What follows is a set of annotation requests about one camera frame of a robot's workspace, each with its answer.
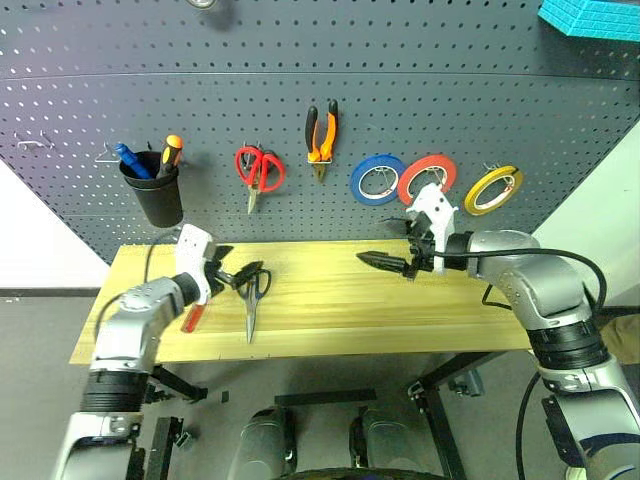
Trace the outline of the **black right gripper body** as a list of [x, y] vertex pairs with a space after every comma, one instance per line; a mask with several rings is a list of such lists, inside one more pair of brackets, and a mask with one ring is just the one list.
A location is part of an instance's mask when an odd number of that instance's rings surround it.
[[434, 271], [435, 234], [431, 231], [432, 222], [425, 213], [408, 213], [407, 238], [411, 261], [406, 277], [414, 280], [420, 271]]

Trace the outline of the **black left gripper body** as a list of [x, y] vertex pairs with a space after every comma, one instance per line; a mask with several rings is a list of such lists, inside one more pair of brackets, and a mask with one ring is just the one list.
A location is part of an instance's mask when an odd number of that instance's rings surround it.
[[205, 249], [204, 274], [211, 290], [211, 296], [218, 295], [226, 286], [229, 286], [217, 280], [215, 273], [218, 270], [223, 270], [223, 260], [232, 250], [233, 246], [214, 243], [209, 243]]

